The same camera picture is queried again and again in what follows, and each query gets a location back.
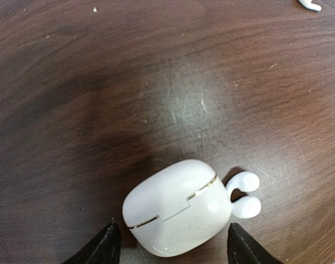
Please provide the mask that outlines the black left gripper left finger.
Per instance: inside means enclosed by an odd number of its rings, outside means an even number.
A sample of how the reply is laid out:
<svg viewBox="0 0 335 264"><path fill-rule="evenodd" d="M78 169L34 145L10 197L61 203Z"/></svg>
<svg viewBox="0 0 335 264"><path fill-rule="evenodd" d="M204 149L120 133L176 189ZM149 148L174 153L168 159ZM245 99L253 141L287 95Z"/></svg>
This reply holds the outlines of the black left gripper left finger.
<svg viewBox="0 0 335 264"><path fill-rule="evenodd" d="M111 221L93 237L80 251L63 262L119 264L122 234L119 225Z"/></svg>

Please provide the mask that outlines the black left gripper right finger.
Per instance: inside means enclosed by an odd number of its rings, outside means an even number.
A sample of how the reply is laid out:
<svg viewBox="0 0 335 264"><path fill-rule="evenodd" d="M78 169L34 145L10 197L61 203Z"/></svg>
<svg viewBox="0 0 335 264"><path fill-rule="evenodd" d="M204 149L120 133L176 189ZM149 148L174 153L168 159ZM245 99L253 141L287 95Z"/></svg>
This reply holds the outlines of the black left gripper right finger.
<svg viewBox="0 0 335 264"><path fill-rule="evenodd" d="M238 223L228 228L227 257L229 264L282 264Z"/></svg>

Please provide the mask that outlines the cream rounded earbud charging case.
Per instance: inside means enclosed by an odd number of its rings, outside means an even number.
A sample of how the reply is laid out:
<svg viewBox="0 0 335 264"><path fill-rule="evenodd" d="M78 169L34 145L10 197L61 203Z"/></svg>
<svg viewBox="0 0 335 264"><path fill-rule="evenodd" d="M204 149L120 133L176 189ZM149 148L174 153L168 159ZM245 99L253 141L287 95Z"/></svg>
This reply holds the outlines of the cream rounded earbud charging case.
<svg viewBox="0 0 335 264"><path fill-rule="evenodd" d="M125 198L123 218L138 243L159 257L184 254L227 224L230 198L214 169L188 159L150 176Z"/></svg>

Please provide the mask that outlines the white stem earbud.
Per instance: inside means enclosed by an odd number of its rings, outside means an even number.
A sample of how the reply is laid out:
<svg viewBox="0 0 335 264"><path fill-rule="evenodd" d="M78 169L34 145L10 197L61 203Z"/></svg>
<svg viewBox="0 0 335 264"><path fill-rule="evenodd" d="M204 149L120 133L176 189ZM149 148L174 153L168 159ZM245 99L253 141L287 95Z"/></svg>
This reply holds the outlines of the white stem earbud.
<svg viewBox="0 0 335 264"><path fill-rule="evenodd" d="M318 4L313 3L312 0L299 0L299 3L306 9L312 11L320 12L322 10L322 7Z"/></svg>

